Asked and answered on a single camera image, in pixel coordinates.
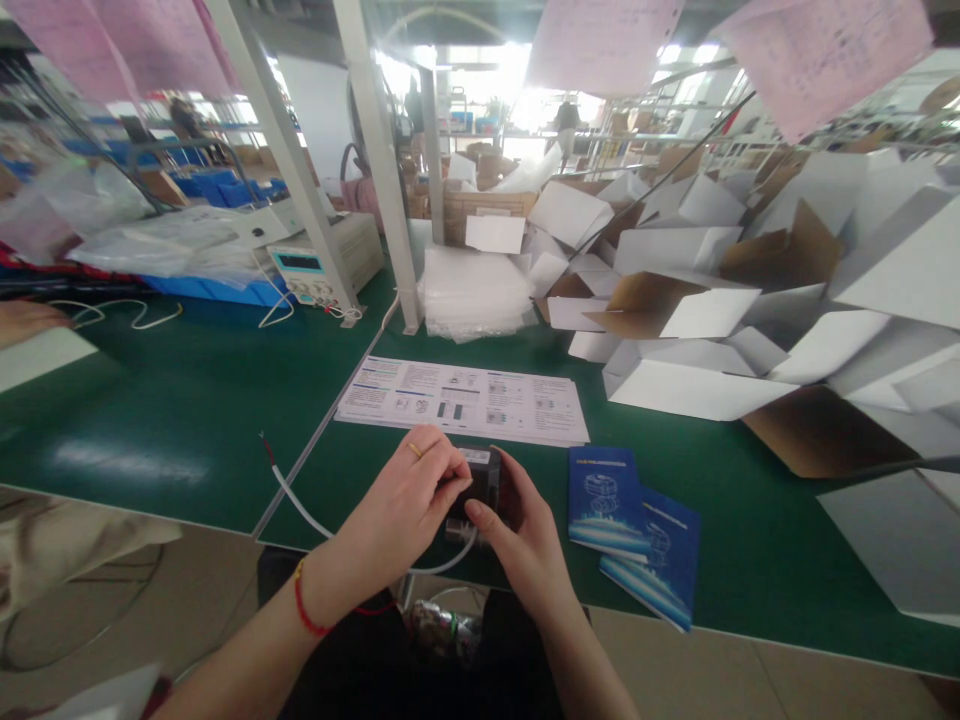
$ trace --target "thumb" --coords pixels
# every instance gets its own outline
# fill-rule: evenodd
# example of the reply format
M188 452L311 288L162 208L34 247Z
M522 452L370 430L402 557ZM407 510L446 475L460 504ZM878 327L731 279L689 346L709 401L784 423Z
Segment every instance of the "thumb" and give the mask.
M503 554L511 551L517 536L503 524L503 520L489 506L484 505L479 500L467 500L465 508L470 520L477 526L477 529L493 547L494 552L497 553L497 557L503 562Z

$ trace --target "handwritten note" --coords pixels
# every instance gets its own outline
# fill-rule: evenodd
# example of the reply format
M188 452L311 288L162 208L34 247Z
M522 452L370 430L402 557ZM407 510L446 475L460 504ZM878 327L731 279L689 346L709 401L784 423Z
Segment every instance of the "handwritten note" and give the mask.
M6 0L37 48L85 97L239 90L202 0Z
M791 143L933 51L922 0L753 0L716 32Z
M642 95L683 0L547 0L526 84L601 97Z

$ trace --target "blue booklet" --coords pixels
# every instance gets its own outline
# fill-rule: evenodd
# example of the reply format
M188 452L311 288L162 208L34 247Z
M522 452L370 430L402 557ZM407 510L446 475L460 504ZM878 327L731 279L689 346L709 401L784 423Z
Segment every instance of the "blue booklet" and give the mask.
M604 556L600 572L682 632L693 624L700 514L644 488L645 533L650 550L640 564Z
M644 490L633 452L624 448L570 448L570 539L601 552L646 562Z

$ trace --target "floor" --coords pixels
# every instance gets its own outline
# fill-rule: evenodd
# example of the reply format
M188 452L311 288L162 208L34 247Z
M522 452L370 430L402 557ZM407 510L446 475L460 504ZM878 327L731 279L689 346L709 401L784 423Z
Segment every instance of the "floor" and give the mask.
M248 538L185 528L133 609L103 637L48 669L0 673L0 716L48 706L154 661L170 677L184 673L255 612L259 552ZM414 594L430 597L449 584L418 579ZM103 584L56 591L17 627L15 657L42 662L51 648L69 646L75 638L64 628L81 637L84 623L97 621L124 592ZM472 598L452 594L441 602L469 607ZM706 631L683 636L666 623L607 610L593 609L592 618L645 720L948 718L910 673Z

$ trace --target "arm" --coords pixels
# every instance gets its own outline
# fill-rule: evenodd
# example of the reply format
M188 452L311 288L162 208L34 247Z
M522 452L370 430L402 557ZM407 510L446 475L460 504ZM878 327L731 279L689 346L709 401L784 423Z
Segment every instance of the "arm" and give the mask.
M467 501L466 509L540 630L564 715L639 718L573 591L550 506L520 463L500 452L516 491L511 518L516 532L478 500Z
M449 482L438 488L445 478ZM402 577L470 483L467 461L438 428L420 425L411 430L340 531L304 561L301 588L311 622L332 627ZM301 622L293 579L288 580L174 692L155 718L275 718L322 641Z

